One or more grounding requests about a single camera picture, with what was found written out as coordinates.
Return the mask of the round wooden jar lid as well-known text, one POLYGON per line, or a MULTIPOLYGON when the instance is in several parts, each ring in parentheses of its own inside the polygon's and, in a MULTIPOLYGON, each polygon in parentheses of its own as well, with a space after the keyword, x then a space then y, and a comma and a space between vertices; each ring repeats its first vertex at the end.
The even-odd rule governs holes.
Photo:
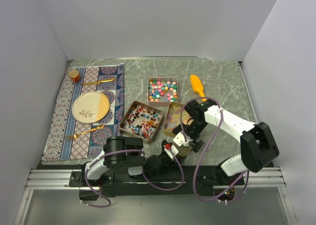
POLYGON ((188 154, 189 154, 189 152, 191 151, 191 147, 190 146, 180 146, 180 147, 177 147, 177 149, 178 149, 178 154, 177 154, 177 156, 178 157, 186 157, 188 154))

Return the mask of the gold tin of lollipops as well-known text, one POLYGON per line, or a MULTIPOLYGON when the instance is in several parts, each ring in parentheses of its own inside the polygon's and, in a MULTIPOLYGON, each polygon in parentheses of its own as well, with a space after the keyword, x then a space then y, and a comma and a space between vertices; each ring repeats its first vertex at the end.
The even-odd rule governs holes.
POLYGON ((121 133, 138 137, 145 144, 154 141, 163 121, 163 112, 150 105, 134 101, 119 124, 121 133))

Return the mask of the yellow plastic scoop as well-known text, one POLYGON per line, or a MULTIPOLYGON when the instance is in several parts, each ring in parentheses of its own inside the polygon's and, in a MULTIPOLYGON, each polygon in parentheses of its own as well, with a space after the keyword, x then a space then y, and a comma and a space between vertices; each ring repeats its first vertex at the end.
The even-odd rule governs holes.
POLYGON ((190 75, 190 82, 193 91, 197 93, 200 97, 205 97, 204 88, 200 78, 197 75, 190 75))

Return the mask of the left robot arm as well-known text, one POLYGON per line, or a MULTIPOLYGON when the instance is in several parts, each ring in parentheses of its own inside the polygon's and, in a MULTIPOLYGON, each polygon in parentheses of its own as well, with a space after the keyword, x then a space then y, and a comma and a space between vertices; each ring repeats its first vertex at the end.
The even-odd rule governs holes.
POLYGON ((108 170, 127 172, 129 176, 160 175, 172 166, 179 150, 164 140, 160 155, 144 157, 143 140, 134 137, 115 136, 107 139, 101 153, 91 162, 84 164, 80 180, 86 186, 93 186, 108 170))

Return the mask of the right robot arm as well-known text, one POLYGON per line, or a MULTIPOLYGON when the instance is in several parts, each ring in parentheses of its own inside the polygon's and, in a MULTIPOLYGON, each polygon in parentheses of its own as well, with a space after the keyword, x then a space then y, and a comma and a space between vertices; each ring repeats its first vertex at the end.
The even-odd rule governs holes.
POLYGON ((206 125, 214 125, 231 135, 240 144, 240 154, 230 157, 217 166, 216 179, 222 185, 233 180, 234 175, 250 171, 259 172, 279 156, 274 136, 268 124, 254 123, 221 108, 214 99, 199 103, 189 100, 183 109, 192 117, 189 125, 180 124, 173 142, 178 146, 191 146, 195 152, 202 146, 199 135, 206 125))

